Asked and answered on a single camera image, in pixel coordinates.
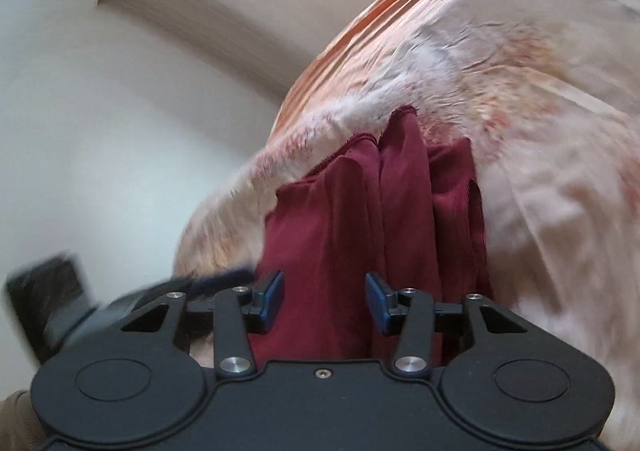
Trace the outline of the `person's left hand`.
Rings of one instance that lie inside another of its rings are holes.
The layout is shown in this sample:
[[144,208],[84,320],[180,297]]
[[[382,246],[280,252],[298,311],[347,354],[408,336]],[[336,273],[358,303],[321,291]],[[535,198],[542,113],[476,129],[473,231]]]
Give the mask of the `person's left hand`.
[[27,390],[12,393],[1,402],[1,451],[35,451],[47,440]]

